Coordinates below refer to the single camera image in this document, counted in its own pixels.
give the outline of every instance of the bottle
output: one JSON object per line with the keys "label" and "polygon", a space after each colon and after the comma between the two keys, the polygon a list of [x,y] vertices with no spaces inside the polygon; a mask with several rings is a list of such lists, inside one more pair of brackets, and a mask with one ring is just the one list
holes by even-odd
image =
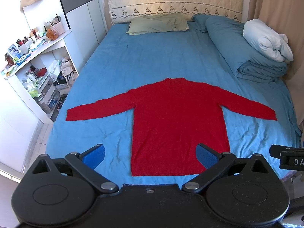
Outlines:
{"label": "bottle", "polygon": [[33,65],[29,67],[31,69],[31,71],[33,71],[35,74],[36,74],[36,77],[38,79],[38,75],[37,73],[39,72],[39,69],[38,68],[35,68]]}
{"label": "bottle", "polygon": [[14,60],[12,59],[12,57],[9,54],[7,54],[7,53],[4,55],[4,60],[9,63],[10,67],[15,64]]}

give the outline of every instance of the white pillow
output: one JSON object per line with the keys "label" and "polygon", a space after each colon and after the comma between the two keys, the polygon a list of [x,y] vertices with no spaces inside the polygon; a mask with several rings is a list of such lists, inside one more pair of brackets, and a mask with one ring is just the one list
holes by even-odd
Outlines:
{"label": "white pillow", "polygon": [[277,62],[293,61],[292,51],[287,44],[287,36],[279,35],[259,19],[245,23],[244,38],[265,57]]}

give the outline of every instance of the pen holder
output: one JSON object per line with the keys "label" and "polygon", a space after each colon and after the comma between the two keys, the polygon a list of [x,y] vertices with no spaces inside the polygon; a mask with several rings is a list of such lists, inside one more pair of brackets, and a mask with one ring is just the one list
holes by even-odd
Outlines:
{"label": "pen holder", "polygon": [[57,32],[58,35],[61,35],[65,32],[62,22],[59,22],[56,25],[51,26],[50,29],[52,31]]}

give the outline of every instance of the quilted headboard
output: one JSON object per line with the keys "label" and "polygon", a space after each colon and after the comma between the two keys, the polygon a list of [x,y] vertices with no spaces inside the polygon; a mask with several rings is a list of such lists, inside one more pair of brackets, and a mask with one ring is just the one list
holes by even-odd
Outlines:
{"label": "quilted headboard", "polygon": [[243,0],[108,0],[112,24],[129,22],[144,14],[183,13],[222,15],[241,21]]}

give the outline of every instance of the wrinkled sheet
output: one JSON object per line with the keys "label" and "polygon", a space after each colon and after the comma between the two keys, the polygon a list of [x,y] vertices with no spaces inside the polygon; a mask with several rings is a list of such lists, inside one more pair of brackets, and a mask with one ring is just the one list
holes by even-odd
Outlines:
{"label": "wrinkled sheet", "polygon": [[131,176],[133,110],[86,121],[67,122],[65,118],[69,108],[166,78],[184,77],[189,81],[219,86],[274,109],[277,122],[243,116],[226,108],[223,113],[231,152],[244,158],[261,153],[277,175],[284,177],[289,171],[279,169],[279,160],[269,156],[269,147],[272,144],[300,145],[300,131],[286,86],[280,80],[256,83],[236,78],[208,33],[196,30],[194,22],[188,25],[190,28],[185,32],[138,36],[126,34],[128,24],[114,25],[67,96],[54,123],[46,152],[53,158],[62,158],[69,152],[81,153],[102,143],[105,159],[95,170],[119,186],[123,183],[177,183],[181,186],[194,176]]}

